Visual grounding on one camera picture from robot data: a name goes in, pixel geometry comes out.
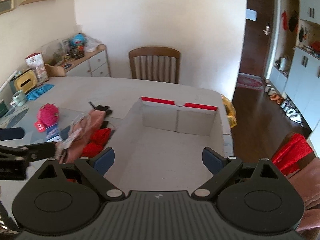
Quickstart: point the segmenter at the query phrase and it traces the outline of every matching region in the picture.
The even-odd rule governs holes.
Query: blue gripper pad
[[[97,156],[90,160],[90,166],[93,167],[100,175],[104,175],[115,162],[115,152],[108,147]]]
[[[217,174],[227,165],[227,159],[209,147],[204,148],[202,151],[202,162],[212,175]]]

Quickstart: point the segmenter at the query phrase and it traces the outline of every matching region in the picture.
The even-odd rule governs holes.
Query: door lock
[[[270,35],[270,23],[267,23],[267,25],[266,25],[266,29],[265,30],[263,30],[263,32],[264,32],[264,34],[265,35]]]

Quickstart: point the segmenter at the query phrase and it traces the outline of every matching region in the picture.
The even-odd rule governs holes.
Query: red rug
[[[236,87],[250,88],[264,91],[263,81],[260,77],[252,77],[239,74]]]

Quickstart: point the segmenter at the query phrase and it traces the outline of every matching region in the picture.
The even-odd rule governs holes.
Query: red card
[[[45,131],[45,127],[44,124],[40,121],[35,122],[35,127],[37,128],[37,130],[39,132],[44,132]]]

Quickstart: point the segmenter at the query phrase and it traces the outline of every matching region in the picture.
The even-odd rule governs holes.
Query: door handle
[[[306,62],[305,62],[305,64],[304,64],[304,67],[305,67],[305,68],[307,67],[308,60],[309,60],[309,58],[308,58],[308,57],[306,57]]]
[[[266,29],[263,30],[263,32],[265,35],[270,35],[270,23],[269,22],[267,22]]]

